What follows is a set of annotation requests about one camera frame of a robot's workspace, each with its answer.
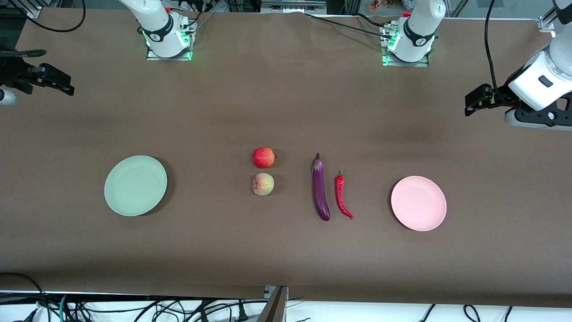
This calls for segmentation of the brown table cloth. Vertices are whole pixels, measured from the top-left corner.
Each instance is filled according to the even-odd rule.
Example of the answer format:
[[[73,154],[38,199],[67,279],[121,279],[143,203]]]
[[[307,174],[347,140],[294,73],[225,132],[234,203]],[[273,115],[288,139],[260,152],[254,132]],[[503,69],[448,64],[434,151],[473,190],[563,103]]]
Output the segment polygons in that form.
[[[385,67],[373,35],[300,13],[216,13],[191,61],[147,61],[125,10],[76,31],[26,23],[76,91],[35,88],[0,107],[0,272],[45,291],[257,298],[287,285],[315,301],[572,308],[572,133],[467,118],[489,82],[484,22],[444,20],[427,68]],[[277,155],[257,168],[260,147]],[[320,154],[330,220],[313,203]],[[104,185],[132,156],[168,188],[140,216]],[[345,176],[336,204],[335,177]],[[259,173],[269,195],[252,192]],[[416,232],[390,196],[435,182],[445,220]]]

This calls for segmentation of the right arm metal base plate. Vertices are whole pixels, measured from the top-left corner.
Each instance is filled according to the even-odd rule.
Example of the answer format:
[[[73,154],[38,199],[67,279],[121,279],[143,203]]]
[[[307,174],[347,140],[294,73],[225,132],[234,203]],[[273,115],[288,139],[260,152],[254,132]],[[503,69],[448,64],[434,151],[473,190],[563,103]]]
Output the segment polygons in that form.
[[[186,16],[170,14],[172,28],[157,34],[143,29],[146,40],[147,60],[191,61],[197,22]]]

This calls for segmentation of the grey metal rail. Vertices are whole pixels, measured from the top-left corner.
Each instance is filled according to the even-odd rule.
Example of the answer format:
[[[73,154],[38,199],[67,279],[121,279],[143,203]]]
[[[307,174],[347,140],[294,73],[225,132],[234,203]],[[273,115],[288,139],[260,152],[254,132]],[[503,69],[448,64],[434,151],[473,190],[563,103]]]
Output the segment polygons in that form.
[[[327,14],[326,0],[261,0],[261,13]]]

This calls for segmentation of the pale green plate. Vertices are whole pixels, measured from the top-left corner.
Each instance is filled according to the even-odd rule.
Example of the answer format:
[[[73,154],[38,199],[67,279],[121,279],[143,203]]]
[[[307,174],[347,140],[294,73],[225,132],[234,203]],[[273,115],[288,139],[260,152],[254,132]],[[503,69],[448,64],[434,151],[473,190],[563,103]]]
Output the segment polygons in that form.
[[[165,167],[157,159],[138,155],[122,160],[108,174],[104,198],[121,216],[140,216],[163,200],[168,188]]]

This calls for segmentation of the red apple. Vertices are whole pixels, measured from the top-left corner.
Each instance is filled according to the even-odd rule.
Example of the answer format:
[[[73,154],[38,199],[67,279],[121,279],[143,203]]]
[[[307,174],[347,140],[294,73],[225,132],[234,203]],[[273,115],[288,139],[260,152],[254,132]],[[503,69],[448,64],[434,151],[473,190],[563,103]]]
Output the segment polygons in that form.
[[[260,147],[252,153],[252,161],[257,168],[266,169],[271,167],[276,161],[277,155],[271,148]]]

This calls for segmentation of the aluminium profile post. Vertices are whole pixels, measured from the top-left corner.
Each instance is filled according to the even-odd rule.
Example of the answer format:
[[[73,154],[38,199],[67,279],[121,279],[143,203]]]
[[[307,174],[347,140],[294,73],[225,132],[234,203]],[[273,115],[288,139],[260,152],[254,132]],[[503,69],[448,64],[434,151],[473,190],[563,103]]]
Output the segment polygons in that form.
[[[256,322],[286,322],[286,304],[288,300],[289,287],[273,287],[270,291],[270,298]]]

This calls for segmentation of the purple eggplant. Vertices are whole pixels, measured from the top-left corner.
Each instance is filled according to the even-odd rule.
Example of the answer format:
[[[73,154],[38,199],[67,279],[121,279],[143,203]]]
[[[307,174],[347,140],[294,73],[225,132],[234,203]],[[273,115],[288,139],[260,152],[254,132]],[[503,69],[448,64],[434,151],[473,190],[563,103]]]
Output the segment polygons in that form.
[[[330,220],[330,210],[327,204],[325,184],[324,184],[324,165],[317,153],[312,163],[312,192],[313,203],[316,208],[317,214],[321,220]]]

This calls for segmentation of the red chili pepper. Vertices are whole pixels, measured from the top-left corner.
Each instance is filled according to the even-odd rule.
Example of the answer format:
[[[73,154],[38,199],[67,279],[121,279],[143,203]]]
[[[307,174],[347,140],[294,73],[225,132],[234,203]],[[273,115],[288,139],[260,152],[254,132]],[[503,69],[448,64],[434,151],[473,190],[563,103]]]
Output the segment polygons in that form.
[[[344,201],[344,187],[345,187],[345,176],[343,171],[339,171],[337,176],[335,177],[335,198],[336,204],[339,211],[348,217],[350,220],[354,219],[352,213],[346,208],[345,201]]]

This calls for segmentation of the pink plate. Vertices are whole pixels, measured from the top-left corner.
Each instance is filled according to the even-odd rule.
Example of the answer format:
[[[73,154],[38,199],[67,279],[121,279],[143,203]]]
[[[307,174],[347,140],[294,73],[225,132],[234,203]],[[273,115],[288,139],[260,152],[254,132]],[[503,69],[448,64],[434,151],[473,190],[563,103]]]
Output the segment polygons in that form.
[[[445,194],[425,177],[410,176],[398,181],[392,188],[390,203],[395,218],[416,232],[436,229],[446,218]]]

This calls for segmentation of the yellow pink peach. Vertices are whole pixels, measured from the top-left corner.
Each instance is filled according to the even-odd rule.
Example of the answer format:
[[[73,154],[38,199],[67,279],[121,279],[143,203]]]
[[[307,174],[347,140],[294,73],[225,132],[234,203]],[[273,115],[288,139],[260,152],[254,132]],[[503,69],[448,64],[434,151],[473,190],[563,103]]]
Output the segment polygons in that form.
[[[252,192],[258,196],[269,195],[274,189],[274,178],[267,173],[257,174],[252,181]]]

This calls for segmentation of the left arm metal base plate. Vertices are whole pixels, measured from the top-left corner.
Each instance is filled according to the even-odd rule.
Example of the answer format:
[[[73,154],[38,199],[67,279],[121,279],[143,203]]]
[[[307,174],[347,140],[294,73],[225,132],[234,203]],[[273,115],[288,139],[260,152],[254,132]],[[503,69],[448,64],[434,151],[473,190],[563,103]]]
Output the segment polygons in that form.
[[[382,63],[385,67],[428,67],[434,36],[419,38],[415,35],[410,39],[403,26],[405,21],[406,18],[399,18],[379,28]]]

